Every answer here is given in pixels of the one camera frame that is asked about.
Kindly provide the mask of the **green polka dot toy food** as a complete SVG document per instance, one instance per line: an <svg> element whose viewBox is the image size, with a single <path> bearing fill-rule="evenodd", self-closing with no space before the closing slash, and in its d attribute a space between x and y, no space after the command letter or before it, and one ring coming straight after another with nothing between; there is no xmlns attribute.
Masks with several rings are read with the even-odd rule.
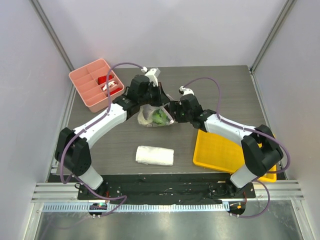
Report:
<svg viewBox="0 0 320 240"><path fill-rule="evenodd" d="M162 109L156 109L151 115L152 123L157 126L166 126L170 124L170 119Z"/></svg>

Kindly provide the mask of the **clear zip top bag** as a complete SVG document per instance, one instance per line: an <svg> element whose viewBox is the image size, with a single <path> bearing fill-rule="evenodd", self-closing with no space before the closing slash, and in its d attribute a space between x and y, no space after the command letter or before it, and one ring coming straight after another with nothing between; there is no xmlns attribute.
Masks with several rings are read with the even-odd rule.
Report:
<svg viewBox="0 0 320 240"><path fill-rule="evenodd" d="M143 105L139 109L137 121L144 127L166 127L175 123L169 113L169 106Z"/></svg>

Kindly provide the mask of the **white toy fish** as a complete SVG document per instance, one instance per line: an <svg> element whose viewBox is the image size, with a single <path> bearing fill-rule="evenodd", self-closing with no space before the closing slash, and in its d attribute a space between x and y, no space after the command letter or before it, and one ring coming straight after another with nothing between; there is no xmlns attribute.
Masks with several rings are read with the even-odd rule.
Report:
<svg viewBox="0 0 320 240"><path fill-rule="evenodd" d="M145 117L143 110L140 110L138 115L137 115L137 121L140 125L142 126L148 126L152 123L152 120L148 119Z"/></svg>

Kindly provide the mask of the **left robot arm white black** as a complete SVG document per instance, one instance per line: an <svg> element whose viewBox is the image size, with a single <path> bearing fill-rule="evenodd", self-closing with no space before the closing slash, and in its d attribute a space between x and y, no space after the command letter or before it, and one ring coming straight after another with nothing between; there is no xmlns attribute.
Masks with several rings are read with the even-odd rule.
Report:
<svg viewBox="0 0 320 240"><path fill-rule="evenodd" d="M139 112L140 107L161 107L170 102L162 85L154 86L145 75L136 75L126 92L116 97L108 108L73 130L59 133L54 158L89 187L89 194L100 200L107 192L103 178L92 166L91 147L106 133Z"/></svg>

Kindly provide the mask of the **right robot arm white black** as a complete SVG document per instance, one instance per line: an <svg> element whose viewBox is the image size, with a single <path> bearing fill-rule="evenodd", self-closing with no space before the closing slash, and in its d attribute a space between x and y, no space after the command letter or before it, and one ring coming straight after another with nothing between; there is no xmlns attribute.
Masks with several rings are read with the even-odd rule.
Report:
<svg viewBox="0 0 320 240"><path fill-rule="evenodd" d="M244 164L231 174L225 186L230 197L238 197L245 185L265 175L284 157L269 127L240 125L216 111L204 110L192 94L170 101L169 114L178 123L190 123L195 129L222 136L241 147Z"/></svg>

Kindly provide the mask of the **white rolled towel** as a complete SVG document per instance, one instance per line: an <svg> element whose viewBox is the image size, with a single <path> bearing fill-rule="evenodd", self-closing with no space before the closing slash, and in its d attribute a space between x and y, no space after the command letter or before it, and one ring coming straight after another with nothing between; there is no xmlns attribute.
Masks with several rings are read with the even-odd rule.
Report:
<svg viewBox="0 0 320 240"><path fill-rule="evenodd" d="M135 161L145 165L172 166L174 152L173 149L141 145L136 150Z"/></svg>

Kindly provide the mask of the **yellow plastic tray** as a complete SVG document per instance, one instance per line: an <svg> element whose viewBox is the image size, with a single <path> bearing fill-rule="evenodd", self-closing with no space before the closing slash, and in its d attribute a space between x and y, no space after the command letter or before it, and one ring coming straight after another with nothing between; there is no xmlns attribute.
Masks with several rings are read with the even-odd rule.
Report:
<svg viewBox="0 0 320 240"><path fill-rule="evenodd" d="M274 183L277 180L275 173L279 152L274 144L263 145L258 143L250 131L227 130L223 133L205 132L198 130L193 154L193 163L204 167L230 174L247 170L245 177L257 178L260 181Z"/></svg>

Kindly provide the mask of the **red santa toy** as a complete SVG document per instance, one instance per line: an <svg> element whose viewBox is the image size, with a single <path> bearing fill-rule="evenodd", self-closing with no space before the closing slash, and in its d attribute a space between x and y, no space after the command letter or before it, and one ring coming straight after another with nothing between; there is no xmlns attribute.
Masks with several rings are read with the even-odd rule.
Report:
<svg viewBox="0 0 320 240"><path fill-rule="evenodd" d="M120 92L123 89L122 84L113 75L109 75L108 77L106 75L100 76L97 79L97 83L104 93L107 93L107 85L108 85L109 94L111 96Z"/></svg>

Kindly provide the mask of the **pink divided organizer box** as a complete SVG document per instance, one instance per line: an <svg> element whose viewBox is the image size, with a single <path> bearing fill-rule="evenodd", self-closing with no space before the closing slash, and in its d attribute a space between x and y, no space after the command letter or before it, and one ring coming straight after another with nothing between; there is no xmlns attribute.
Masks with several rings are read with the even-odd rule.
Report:
<svg viewBox="0 0 320 240"><path fill-rule="evenodd" d="M97 59L69 73L69 78L75 89L80 95L83 103L88 109L96 113L108 106L109 101L113 101L116 97L123 94L125 90L124 84L118 76L112 71L109 75L113 75L122 85L122 90L116 94L110 95L108 83L106 83L107 91L104 93L98 85L98 77L107 76L110 69L109 64L103 59Z"/></svg>

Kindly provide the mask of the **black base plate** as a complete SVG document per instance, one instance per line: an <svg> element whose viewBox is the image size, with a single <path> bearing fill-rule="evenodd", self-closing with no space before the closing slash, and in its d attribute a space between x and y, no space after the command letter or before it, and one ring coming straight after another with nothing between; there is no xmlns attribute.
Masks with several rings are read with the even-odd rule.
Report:
<svg viewBox="0 0 320 240"><path fill-rule="evenodd" d="M252 183L236 188L228 173L103 175L95 192L112 204L119 204L126 196L126 205L208 205L256 197Z"/></svg>

